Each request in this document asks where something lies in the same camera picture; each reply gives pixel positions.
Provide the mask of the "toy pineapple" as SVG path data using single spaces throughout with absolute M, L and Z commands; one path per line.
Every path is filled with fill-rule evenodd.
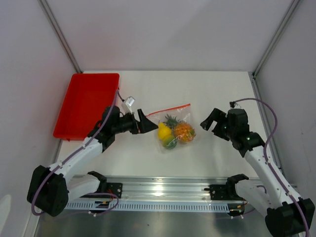
M 163 123 L 172 130 L 181 143 L 191 142 L 196 136 L 195 129 L 189 123 L 178 119 L 176 116 L 167 114 Z

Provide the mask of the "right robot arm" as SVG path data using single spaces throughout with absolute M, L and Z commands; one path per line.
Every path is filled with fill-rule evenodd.
M 268 156 L 267 143 L 258 133 L 250 131 L 246 111 L 234 108 L 225 113 L 215 108 L 200 126 L 230 141 L 265 188 L 257 188 L 247 176 L 240 174 L 227 179 L 226 195 L 248 201 L 264 217 L 272 236 L 290 237 L 301 232 L 308 236 L 315 205 L 311 199 L 301 197 Z

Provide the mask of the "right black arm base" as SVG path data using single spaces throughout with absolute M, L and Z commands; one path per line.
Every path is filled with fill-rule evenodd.
M 227 178 L 225 184 L 212 184 L 205 191 L 209 192 L 211 200 L 236 200 L 243 201 L 237 192 L 235 185 L 243 180 L 248 180 L 249 178 L 244 174 L 238 174 Z

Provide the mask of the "clear zip top bag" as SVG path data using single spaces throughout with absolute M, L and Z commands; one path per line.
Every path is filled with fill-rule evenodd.
M 171 116 L 176 116 L 178 119 L 186 121 L 195 129 L 194 119 L 193 119 L 193 115 L 192 115 L 192 111 L 191 111 L 191 104 L 185 104 L 185 105 L 181 105 L 181 106 L 177 106 L 177 107 L 173 107 L 173 108 L 169 108 L 169 109 L 156 111 L 156 112 L 148 114 L 146 117 L 150 121 L 152 121 L 153 123 L 158 125 L 159 123 L 161 123 L 161 122 L 163 123 L 165 121 L 165 116 L 167 114 L 169 114 Z M 157 138 L 157 142 L 159 143 L 160 150 L 163 153 L 168 153 L 172 150 L 178 150 L 178 149 L 181 149 L 181 148 L 193 143 L 197 139 L 197 132 L 196 132 L 196 136 L 195 136 L 193 141 L 188 142 L 188 143 L 181 143 L 178 140 L 177 146 L 172 150 L 167 150 L 162 146 L 162 140 L 158 139 L 158 129 L 156 131 L 156 138 Z

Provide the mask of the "yellow toy lemon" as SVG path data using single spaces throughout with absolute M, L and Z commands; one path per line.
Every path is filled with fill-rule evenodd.
M 166 126 L 164 123 L 159 123 L 158 124 L 158 139 L 163 140 L 164 137 L 171 135 L 172 130 Z

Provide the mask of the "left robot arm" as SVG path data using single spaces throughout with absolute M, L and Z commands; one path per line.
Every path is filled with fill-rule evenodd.
M 47 213 L 55 217 L 69 202 L 80 197 L 117 198 L 117 195 L 108 192 L 107 178 L 96 171 L 90 171 L 79 179 L 74 180 L 73 177 L 77 171 L 109 148 L 117 134 L 144 134 L 158 128 L 141 109 L 137 113 L 138 119 L 133 113 L 122 114 L 117 106 L 108 106 L 81 146 L 62 161 L 49 167 L 38 166 L 33 171 L 27 194 L 32 213 L 35 216 Z

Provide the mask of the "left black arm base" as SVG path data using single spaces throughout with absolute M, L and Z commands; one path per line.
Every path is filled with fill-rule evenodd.
M 123 190 L 123 183 L 108 182 L 107 177 L 105 177 L 104 175 L 102 175 L 96 171 L 91 171 L 88 173 L 88 175 L 92 175 L 100 181 L 100 184 L 97 188 L 97 191 L 95 192 L 98 195 L 96 195 L 95 197 L 97 197 L 97 198 L 113 198 L 110 195 L 102 195 L 101 194 L 101 193 L 110 193 L 110 194 L 116 195 L 118 198 L 121 198 L 122 190 Z

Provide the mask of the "green toy lime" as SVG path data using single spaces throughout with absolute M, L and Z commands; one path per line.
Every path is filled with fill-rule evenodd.
M 162 146 L 167 150 L 174 149 L 178 144 L 177 138 L 173 135 L 167 135 L 162 139 Z

